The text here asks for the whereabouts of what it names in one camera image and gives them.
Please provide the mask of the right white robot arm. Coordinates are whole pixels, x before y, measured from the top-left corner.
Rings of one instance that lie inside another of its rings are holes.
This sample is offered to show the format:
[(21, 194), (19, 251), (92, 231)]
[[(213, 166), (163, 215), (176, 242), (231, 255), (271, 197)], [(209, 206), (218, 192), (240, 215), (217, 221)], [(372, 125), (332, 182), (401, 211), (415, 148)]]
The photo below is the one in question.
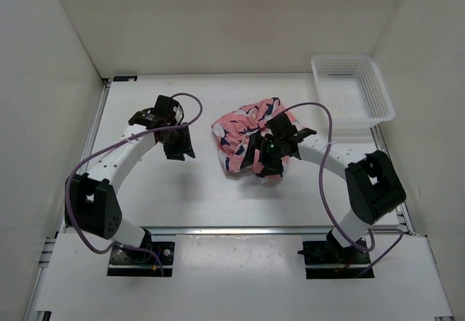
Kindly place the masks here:
[(383, 216), (406, 199), (405, 190), (389, 156), (376, 150), (368, 154), (337, 147), (309, 128), (293, 125), (286, 113), (266, 122), (267, 134), (257, 131), (250, 136), (241, 168), (259, 162), (262, 176), (278, 175), (284, 157), (294, 157), (341, 177), (347, 185), (350, 209), (341, 221), (329, 215), (334, 228), (326, 235), (326, 253), (330, 260), (342, 263), (353, 250), (365, 252), (359, 244), (365, 233)]

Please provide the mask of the pink shark print shorts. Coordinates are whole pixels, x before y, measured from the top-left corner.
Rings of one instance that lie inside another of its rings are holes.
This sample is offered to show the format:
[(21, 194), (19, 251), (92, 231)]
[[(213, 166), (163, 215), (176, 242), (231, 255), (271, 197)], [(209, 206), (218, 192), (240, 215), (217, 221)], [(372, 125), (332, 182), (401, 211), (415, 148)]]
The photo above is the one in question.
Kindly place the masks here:
[(226, 174), (237, 174), (243, 169), (251, 137), (255, 133), (269, 134), (266, 122), (284, 110), (280, 99), (272, 97), (244, 105), (212, 123), (219, 162)]

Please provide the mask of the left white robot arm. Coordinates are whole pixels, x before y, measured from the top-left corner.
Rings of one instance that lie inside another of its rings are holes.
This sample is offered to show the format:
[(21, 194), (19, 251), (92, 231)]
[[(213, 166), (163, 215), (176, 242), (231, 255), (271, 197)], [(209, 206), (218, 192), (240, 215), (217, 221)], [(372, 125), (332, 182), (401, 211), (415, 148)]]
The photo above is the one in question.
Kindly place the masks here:
[(118, 191), (132, 169), (156, 145), (167, 159), (194, 158), (185, 110), (179, 94), (160, 95), (154, 106), (137, 111), (128, 121), (120, 139), (82, 160), (65, 182), (65, 221), (94, 253), (87, 234), (109, 241), (110, 246), (126, 249), (137, 263), (150, 259), (150, 234), (125, 219), (118, 202)]

